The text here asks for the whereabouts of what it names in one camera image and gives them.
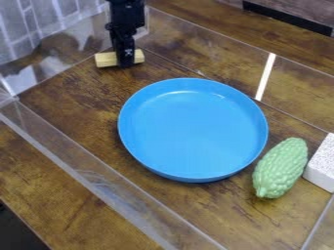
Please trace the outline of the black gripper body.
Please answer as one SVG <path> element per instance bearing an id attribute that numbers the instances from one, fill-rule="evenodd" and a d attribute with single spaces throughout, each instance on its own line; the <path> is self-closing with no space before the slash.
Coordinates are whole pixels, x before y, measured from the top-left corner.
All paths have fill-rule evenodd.
<path id="1" fill-rule="evenodd" d="M 136 33 L 144 26 L 144 0 L 106 0 L 110 3 L 107 30 Z"/>

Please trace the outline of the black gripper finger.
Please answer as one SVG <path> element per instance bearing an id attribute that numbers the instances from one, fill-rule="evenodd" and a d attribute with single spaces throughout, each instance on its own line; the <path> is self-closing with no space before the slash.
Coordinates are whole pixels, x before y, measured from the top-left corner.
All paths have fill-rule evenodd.
<path id="1" fill-rule="evenodd" d="M 111 41 L 116 53 L 118 65 L 130 67 L 135 64 L 135 34 L 120 30 L 111 30 Z"/>

